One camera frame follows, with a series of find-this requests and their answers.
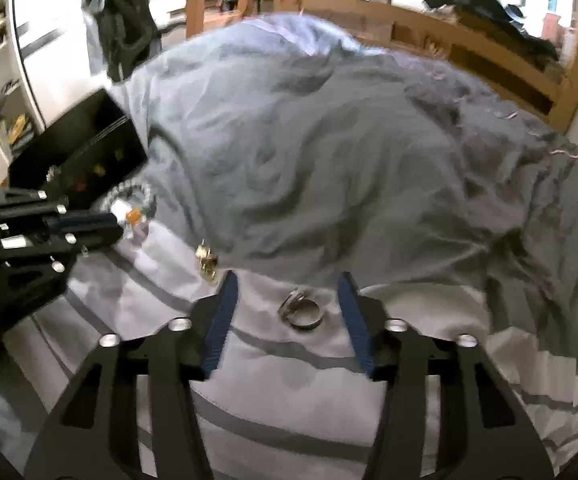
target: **gray comforter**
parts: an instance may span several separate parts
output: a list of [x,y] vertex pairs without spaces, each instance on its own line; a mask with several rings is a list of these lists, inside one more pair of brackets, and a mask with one ring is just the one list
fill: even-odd
[[[34,388],[52,391],[40,393],[45,405],[60,391],[48,384],[64,384],[100,332],[144,335],[207,293],[192,254],[204,239],[243,282],[224,367],[213,386],[194,386],[216,471],[361,476],[381,390],[349,360],[330,293],[344,270],[423,333],[475,333],[554,468],[576,453],[578,149],[564,136],[448,64],[363,48],[290,14],[181,44],[114,94],[149,150],[143,173],[160,234],[137,253],[121,244],[83,261],[70,293],[9,335]],[[176,253],[178,239],[186,249]],[[279,324],[292,283],[323,294],[322,331]],[[169,310],[140,311],[144,290]],[[80,315],[71,319],[70,308]],[[78,348],[76,334],[86,341]],[[60,379],[33,364],[50,355],[43,344]],[[271,380],[269,397],[234,370],[248,370],[248,383]],[[261,459],[245,466],[247,454]]]

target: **black box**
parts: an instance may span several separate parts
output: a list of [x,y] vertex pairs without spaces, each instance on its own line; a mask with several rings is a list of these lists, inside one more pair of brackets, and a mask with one ring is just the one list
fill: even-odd
[[51,124],[13,161],[9,186],[43,189],[88,209],[146,162],[130,118],[104,89],[83,99]]

